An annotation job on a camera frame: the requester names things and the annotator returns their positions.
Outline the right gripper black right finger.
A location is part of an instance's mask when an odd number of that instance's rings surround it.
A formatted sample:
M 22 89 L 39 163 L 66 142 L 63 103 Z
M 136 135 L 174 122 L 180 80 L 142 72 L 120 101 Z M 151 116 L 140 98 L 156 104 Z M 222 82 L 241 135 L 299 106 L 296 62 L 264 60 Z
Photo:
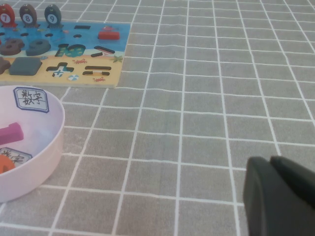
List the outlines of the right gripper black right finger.
M 270 164 L 299 198 L 315 207 L 314 172 L 283 156 L 272 156 Z

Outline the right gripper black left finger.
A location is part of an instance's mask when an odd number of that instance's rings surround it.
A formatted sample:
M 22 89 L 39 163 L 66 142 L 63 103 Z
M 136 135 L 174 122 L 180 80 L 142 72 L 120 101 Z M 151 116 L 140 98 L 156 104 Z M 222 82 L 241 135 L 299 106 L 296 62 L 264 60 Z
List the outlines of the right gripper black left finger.
M 315 208 L 299 198 L 262 157 L 248 159 L 243 202 L 251 236 L 315 234 Z

